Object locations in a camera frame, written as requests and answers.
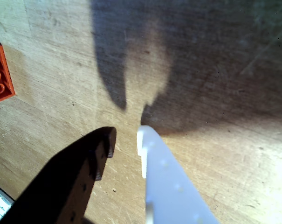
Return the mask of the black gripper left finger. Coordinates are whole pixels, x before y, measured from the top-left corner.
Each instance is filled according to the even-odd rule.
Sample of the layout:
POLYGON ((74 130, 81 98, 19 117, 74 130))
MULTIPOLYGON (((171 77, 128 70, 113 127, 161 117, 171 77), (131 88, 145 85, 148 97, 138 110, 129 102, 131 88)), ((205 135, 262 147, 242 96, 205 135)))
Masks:
POLYGON ((117 131, 98 128, 54 155, 0 220, 1 224, 85 224, 95 181, 114 154, 117 131))

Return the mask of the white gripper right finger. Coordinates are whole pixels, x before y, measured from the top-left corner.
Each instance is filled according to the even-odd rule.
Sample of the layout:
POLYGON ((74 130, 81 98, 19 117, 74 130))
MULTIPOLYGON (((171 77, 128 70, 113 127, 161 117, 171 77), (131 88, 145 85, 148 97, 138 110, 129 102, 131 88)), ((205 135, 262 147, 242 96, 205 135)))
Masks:
POLYGON ((219 221, 200 196, 160 135, 140 126, 137 150, 146 179, 147 224, 217 224, 219 221))

